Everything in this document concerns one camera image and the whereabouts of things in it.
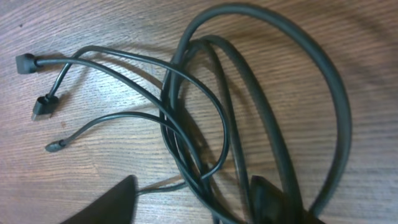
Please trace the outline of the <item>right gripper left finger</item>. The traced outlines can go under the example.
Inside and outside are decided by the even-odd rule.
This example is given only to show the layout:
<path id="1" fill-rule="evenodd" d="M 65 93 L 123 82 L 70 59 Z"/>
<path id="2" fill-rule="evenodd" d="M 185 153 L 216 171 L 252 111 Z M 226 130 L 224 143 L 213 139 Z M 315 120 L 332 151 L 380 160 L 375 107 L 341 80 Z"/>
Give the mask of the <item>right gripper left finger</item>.
<path id="1" fill-rule="evenodd" d="M 129 175 L 62 224 L 131 224 L 136 207 L 136 177 Z"/>

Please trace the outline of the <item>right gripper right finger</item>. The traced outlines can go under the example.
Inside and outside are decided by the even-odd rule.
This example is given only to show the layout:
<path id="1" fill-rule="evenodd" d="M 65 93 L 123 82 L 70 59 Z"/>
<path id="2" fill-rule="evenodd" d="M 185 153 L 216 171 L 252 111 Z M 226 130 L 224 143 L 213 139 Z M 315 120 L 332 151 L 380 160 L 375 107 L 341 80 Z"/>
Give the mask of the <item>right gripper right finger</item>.
<path id="1" fill-rule="evenodd" d="M 303 208 L 299 185 L 288 181 L 283 191 L 262 176 L 251 177 L 250 199 L 254 223 L 325 224 Z"/>

